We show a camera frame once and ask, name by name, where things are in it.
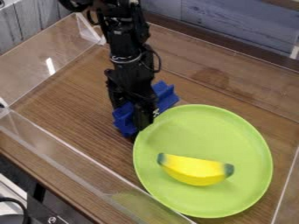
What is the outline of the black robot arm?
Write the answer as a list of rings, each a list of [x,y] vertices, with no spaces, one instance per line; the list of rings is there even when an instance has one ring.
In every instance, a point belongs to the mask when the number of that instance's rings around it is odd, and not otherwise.
[[[159,112],[152,88],[162,58],[147,44],[151,37],[140,0],[59,0],[72,12],[86,12],[87,20],[100,27],[110,46],[114,67],[106,71],[112,107],[134,106],[132,122],[138,130],[154,123]]]

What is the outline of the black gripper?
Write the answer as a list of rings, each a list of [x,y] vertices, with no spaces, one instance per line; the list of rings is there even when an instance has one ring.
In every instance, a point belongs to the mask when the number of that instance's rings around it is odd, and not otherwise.
[[[152,88],[155,78],[155,59],[152,55],[140,55],[135,59],[110,58],[114,68],[107,69],[108,98],[114,109],[127,102],[134,104],[134,124],[138,131],[154,123],[156,94]]]

